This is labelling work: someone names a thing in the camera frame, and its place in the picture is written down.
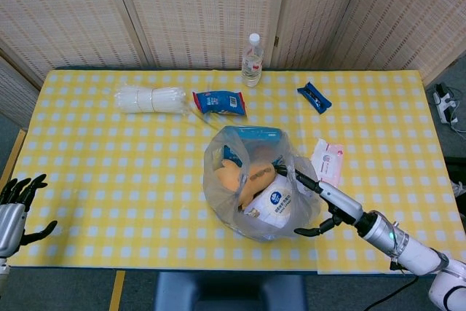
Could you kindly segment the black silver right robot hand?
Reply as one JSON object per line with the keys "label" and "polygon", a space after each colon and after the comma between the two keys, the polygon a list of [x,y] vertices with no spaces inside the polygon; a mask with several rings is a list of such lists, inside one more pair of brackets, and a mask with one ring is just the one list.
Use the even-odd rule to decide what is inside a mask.
{"label": "black silver right robot hand", "polygon": [[294,229],[296,234],[305,237],[316,237],[340,225],[342,222],[354,226],[363,217],[362,205],[333,185],[324,181],[314,181],[297,169],[295,169],[295,176],[301,184],[317,193],[328,204],[328,212],[332,215],[332,217],[323,221],[319,227]]}

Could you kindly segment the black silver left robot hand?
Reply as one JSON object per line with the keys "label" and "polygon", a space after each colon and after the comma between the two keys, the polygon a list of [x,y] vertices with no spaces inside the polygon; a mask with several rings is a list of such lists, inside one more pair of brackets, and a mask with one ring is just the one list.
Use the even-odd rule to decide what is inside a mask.
{"label": "black silver left robot hand", "polygon": [[25,222],[38,189],[45,188],[46,174],[34,179],[9,180],[1,190],[1,258],[8,259],[21,246],[43,240],[50,235],[58,222],[51,221],[39,232],[25,233]]}

